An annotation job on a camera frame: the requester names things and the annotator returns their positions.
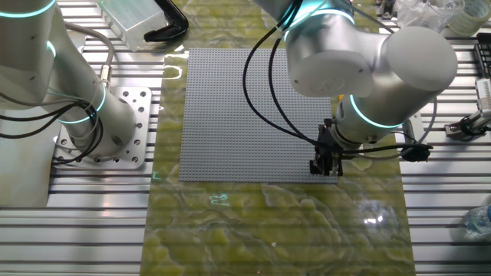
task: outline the metal slotted table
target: metal slotted table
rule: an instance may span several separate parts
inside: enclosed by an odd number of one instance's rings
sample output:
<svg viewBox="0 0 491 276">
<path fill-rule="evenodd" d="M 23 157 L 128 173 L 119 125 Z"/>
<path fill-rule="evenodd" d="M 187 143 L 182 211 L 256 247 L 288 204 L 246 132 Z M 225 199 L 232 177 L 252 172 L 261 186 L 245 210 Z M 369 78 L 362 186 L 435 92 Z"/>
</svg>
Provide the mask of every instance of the metal slotted table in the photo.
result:
<svg viewBox="0 0 491 276">
<path fill-rule="evenodd" d="M 138 275 L 164 53 L 132 53 L 117 39 L 92 1 L 59 1 L 66 20 L 93 28 L 116 45 L 113 86 L 150 87 L 152 110 L 143 172 L 85 175 L 55 172 L 46 209 L 0 210 L 0 275 Z M 483 32 L 491 32 L 491 24 Z M 491 275 L 491 250 L 453 238 L 458 220 L 485 205 L 491 194 L 491 136 L 472 143 L 448 140 L 445 123 L 476 111 L 475 38 L 449 38 L 459 58 L 458 77 L 438 97 L 439 112 L 428 142 L 428 163 L 400 162 L 418 275 Z M 84 56 L 96 71 L 107 48 L 88 38 Z M 425 126 L 433 106 L 422 109 Z"/>
</svg>

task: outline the metal base plate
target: metal base plate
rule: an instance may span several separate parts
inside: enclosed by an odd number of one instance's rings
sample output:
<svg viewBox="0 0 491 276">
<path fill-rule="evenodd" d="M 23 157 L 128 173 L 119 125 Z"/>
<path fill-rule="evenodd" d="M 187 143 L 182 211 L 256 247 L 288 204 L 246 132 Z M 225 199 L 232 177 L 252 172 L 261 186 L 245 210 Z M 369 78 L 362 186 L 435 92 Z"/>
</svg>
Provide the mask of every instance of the metal base plate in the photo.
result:
<svg viewBox="0 0 491 276">
<path fill-rule="evenodd" d="M 79 163 L 72 163 L 68 166 L 56 166 L 60 170 L 137 170 L 145 163 L 146 144 L 148 127 L 150 122 L 150 105 L 152 104 L 152 91 L 146 87 L 112 87 L 111 93 L 119 97 L 133 108 L 137 116 L 137 127 L 131 141 L 118 153 L 113 156 L 94 158 L 87 156 Z M 70 141 L 67 130 L 62 127 L 58 136 L 57 145 L 73 149 L 74 145 Z M 66 150 L 57 146 L 54 156 L 63 159 L 73 159 L 79 156 L 79 150 Z"/>
</svg>

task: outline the teal led ring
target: teal led ring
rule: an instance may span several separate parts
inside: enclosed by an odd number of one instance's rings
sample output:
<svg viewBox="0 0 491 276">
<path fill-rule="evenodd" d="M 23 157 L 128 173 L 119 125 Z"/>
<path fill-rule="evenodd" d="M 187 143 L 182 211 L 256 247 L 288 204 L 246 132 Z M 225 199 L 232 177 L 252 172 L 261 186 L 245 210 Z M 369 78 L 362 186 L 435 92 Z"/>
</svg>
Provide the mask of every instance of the teal led ring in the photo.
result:
<svg viewBox="0 0 491 276">
<path fill-rule="evenodd" d="M 46 12 L 55 3 L 56 3 L 56 0 L 53 0 L 46 7 L 42 8 L 40 10 L 33 11 L 33 12 L 28 12 L 28 13 L 10 13 L 10 12 L 0 11 L 0 17 L 5 17 L 5 18 L 29 18 L 29 17 L 33 17 L 33 16 L 36 16 L 36 15 L 40 15 L 43 12 Z"/>
<path fill-rule="evenodd" d="M 356 113 L 358 113 L 358 116 L 360 116 L 361 119 L 363 119 L 365 122 L 367 122 L 367 123 L 369 123 L 369 124 L 371 124 L 373 126 L 380 127 L 380 128 L 393 129 L 393 128 L 400 127 L 400 126 L 402 126 L 404 124 L 404 123 L 400 123 L 400 124 L 394 125 L 394 126 L 386 126 L 386 125 L 383 125 L 383 124 L 380 124 L 380 123 L 375 123 L 373 120 L 370 120 L 365 115 L 363 115 L 363 113 L 358 109 L 358 107 L 356 106 L 356 103 L 354 102 L 353 95 L 350 95 L 350 99 L 351 99 L 351 106 L 353 106 L 354 111 L 356 111 Z"/>
<path fill-rule="evenodd" d="M 101 101 L 101 104 L 99 105 L 99 107 L 96 109 L 97 112 L 99 112 L 99 110 L 101 110 L 102 106 L 104 105 L 104 102 L 106 101 L 106 87 L 103 85 L 104 87 L 104 96 L 102 98 L 102 101 Z M 78 120 L 78 121 L 74 121 L 74 122 L 65 122 L 65 121 L 62 121 L 62 120 L 58 120 L 58 122 L 60 123 L 68 123 L 68 124 L 75 124 L 75 123 L 82 123 L 82 122 L 85 122 L 86 120 L 89 120 L 90 117 L 87 116 L 85 117 L 84 119 L 82 120 Z"/>
</svg>

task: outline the green marble surface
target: green marble surface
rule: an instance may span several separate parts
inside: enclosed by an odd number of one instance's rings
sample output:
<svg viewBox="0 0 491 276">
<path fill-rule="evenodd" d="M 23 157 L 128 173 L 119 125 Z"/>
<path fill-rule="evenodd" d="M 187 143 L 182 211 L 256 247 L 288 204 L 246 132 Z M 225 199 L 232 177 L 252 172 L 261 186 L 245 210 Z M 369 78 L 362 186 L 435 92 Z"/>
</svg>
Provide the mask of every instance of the green marble surface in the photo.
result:
<svg viewBox="0 0 491 276">
<path fill-rule="evenodd" d="M 190 30 L 166 55 L 141 275 L 414 275 L 396 160 L 346 162 L 337 185 L 179 182 L 187 50 L 251 48 L 275 22 L 246 0 L 174 2 Z"/>
</svg>

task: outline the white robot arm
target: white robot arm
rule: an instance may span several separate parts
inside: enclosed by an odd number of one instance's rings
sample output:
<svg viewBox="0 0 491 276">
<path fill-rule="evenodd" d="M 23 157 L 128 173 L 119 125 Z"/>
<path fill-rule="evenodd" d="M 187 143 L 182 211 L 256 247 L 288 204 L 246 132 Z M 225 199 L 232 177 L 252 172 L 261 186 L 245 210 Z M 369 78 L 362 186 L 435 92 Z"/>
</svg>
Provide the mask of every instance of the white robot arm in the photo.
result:
<svg viewBox="0 0 491 276">
<path fill-rule="evenodd" d="M 277 20 L 296 3 L 255 2 Z M 290 81 L 297 92 L 345 95 L 335 119 L 321 128 L 319 142 L 343 150 L 376 143 L 452 83 L 457 58 L 440 34 L 418 27 L 389 35 L 367 33 L 354 26 L 350 4 L 325 3 L 304 0 L 285 39 Z M 317 147 L 316 152 L 313 165 L 319 173 L 329 175 L 332 164 L 340 164 L 333 162 L 333 150 Z"/>
<path fill-rule="evenodd" d="M 0 97 L 0 108 L 40 105 L 53 112 L 67 104 L 44 104 L 82 98 L 94 107 L 104 125 L 104 135 L 92 156 L 109 156 L 130 141 L 136 129 L 133 110 L 110 93 L 77 51 L 55 0 L 0 0 L 0 29 L 0 93 L 5 95 Z M 48 94 L 49 90 L 62 95 Z M 94 125 L 81 108 L 68 111 L 59 120 L 81 152 L 100 135 L 91 133 Z"/>
<path fill-rule="evenodd" d="M 277 20 L 298 2 L 255 1 Z M 342 0 L 304 0 L 285 36 L 296 91 L 308 97 L 345 95 L 335 120 L 319 136 L 319 141 L 343 150 L 385 137 L 447 89 L 457 70 L 455 52 L 436 32 L 409 27 L 393 35 L 367 33 L 354 26 L 349 5 Z M 0 29 L 0 93 L 42 104 L 60 99 L 47 94 L 54 89 L 92 103 L 104 125 L 95 156 L 116 152 L 129 141 L 133 111 L 109 93 L 77 52 L 55 0 L 0 0 Z M 0 108 L 26 107 L 0 97 Z M 70 111 L 61 121 L 71 136 L 93 129 L 83 110 Z M 74 144 L 82 150 L 90 138 Z M 314 167 L 328 175 L 337 157 L 329 148 L 316 150 Z"/>
</svg>

